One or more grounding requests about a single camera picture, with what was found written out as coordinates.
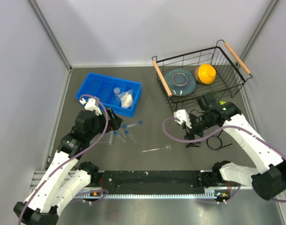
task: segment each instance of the plastic bag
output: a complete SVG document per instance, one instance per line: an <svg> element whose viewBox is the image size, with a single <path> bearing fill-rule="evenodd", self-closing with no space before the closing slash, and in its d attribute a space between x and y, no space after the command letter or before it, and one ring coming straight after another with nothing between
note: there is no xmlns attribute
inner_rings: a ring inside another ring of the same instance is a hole
<svg viewBox="0 0 286 225"><path fill-rule="evenodd" d="M122 108L129 108L133 105L133 90L125 91L119 95L117 95L120 98L121 101L121 107Z"/></svg>

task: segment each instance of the basket handle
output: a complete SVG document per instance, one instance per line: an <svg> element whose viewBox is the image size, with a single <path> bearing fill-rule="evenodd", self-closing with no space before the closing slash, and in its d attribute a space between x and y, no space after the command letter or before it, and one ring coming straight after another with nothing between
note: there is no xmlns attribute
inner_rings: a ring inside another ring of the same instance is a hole
<svg viewBox="0 0 286 225"><path fill-rule="evenodd" d="M164 76L163 76L163 74L162 74L160 68L158 67L157 62L156 62L155 60L153 60L152 63L153 63L153 66L154 66L154 68L156 69L156 71L157 71L157 73L158 73L159 78L161 79L161 82L162 82L162 84L163 84L163 86L164 86L164 88L165 88L165 90L166 90L166 92L167 92L167 95L168 95L169 97L171 97L171 96L172 96L172 93L171 93L171 91L170 91L170 89L169 89L169 87L168 87L168 85L167 85L167 83L166 83L166 80L165 80L165 78L164 78Z"/></svg>
<svg viewBox="0 0 286 225"><path fill-rule="evenodd" d="M225 47L230 51L230 53L234 56L234 58L237 60L237 62L242 66L242 68L245 70L246 73L249 75L251 74L250 70L247 68L247 66L244 64L244 62L239 58L239 56L234 52L234 50L231 48L231 46L225 42Z"/></svg>

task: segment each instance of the blue plastic bin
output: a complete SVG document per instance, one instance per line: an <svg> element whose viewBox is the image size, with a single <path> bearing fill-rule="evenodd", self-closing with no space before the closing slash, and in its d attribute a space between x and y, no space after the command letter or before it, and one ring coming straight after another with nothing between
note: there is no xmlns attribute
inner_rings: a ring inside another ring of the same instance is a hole
<svg viewBox="0 0 286 225"><path fill-rule="evenodd" d="M117 100L117 96L113 91L115 87L120 88L120 93L128 90L133 90L133 105L130 108L125 109L121 107L121 103ZM89 73L75 97L79 99L83 94L96 96L100 99L106 108L112 108L116 114L133 117L135 113L135 107L141 96L141 87L142 84L139 82L128 81L101 74Z"/></svg>

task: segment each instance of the black wire basket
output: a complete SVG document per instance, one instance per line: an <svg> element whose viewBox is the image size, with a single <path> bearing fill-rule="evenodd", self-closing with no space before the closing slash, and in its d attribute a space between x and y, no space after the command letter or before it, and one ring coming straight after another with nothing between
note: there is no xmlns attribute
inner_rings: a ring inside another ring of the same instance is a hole
<svg viewBox="0 0 286 225"><path fill-rule="evenodd" d="M226 48L232 54L232 59L227 56L222 47ZM157 81L173 112L197 105L198 97L209 92L214 93L217 100L221 100L227 96L233 98L246 81L252 78L250 70L224 40L217 41L215 47L189 52L163 60L158 60L158 57L154 56L152 60L157 71ZM165 73L176 68L183 68L193 73L198 66L204 63L210 64L215 68L215 81L212 84L197 82L196 88L191 94L183 97L174 96L172 93L173 90L169 89L165 81ZM247 73L245 77L241 74L236 64L245 70Z"/></svg>

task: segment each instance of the metal floor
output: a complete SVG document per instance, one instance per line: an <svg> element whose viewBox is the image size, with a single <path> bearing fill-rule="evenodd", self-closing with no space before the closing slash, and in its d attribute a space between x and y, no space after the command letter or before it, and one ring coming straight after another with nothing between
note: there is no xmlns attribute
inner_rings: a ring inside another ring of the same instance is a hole
<svg viewBox="0 0 286 225"><path fill-rule="evenodd" d="M125 78L142 83L142 95L133 118L122 117L123 124L142 120L142 124L131 128L137 143L130 139L124 144L113 137L112 145L99 144L80 160L91 161L100 170L208 170L214 163L229 160L239 165L253 166L247 154L228 134L223 132L226 148L213 151L204 143L201 148L185 148L165 136L162 121L172 116L160 90L154 67L109 67L73 69L63 110L55 138L53 154L61 138L70 132L75 117L83 109L75 95L89 72ZM233 101L246 115L241 94ZM170 122L167 130L180 139L185 131ZM94 205L71 203L64 210L58 225L75 224L283 224L279 206L275 202L260 199L253 191L242 190L228 205L212 206L194 200L104 200Z"/></svg>

